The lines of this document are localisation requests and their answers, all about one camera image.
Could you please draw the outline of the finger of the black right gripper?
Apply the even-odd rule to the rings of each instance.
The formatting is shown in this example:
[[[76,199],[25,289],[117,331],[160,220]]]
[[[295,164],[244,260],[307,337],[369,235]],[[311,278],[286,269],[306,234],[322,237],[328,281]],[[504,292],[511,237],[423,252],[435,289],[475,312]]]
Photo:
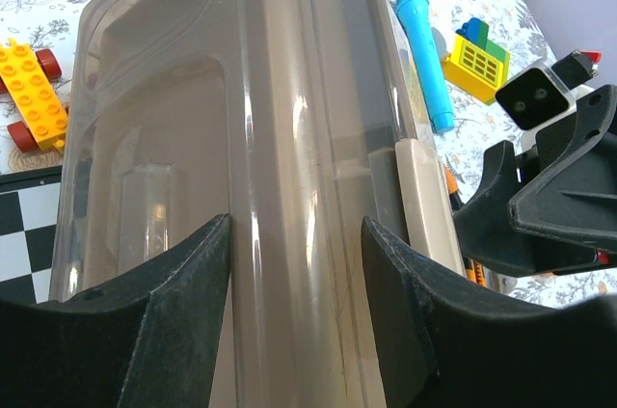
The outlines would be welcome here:
[[[508,203],[522,188],[513,144],[501,141],[488,148],[477,191],[454,213],[462,254],[499,274],[516,278],[601,269],[602,257],[593,248],[512,228]]]
[[[616,87],[536,134],[541,172],[509,202],[517,231],[616,251]]]

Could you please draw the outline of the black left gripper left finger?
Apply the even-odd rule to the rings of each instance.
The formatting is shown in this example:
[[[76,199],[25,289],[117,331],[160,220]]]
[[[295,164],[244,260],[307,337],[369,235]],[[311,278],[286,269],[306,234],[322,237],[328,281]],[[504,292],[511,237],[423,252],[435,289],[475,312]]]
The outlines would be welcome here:
[[[230,275],[218,215],[65,302],[1,304],[5,407],[205,407]]]

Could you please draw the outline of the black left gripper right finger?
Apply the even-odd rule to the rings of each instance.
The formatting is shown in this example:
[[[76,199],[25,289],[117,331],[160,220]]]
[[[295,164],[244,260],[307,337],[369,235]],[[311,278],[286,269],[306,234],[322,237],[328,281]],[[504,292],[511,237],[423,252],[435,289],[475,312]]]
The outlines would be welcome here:
[[[390,407],[612,407],[616,300],[565,309],[479,286],[362,221],[362,264]]]

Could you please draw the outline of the taupe plastic tool box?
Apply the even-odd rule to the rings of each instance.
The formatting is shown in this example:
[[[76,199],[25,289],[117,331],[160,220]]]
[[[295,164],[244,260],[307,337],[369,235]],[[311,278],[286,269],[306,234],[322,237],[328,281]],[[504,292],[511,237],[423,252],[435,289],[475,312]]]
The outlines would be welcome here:
[[[219,213],[232,279],[215,407],[382,407],[362,271],[377,218],[425,249],[449,207],[388,0],[92,0],[78,33],[50,295]]]

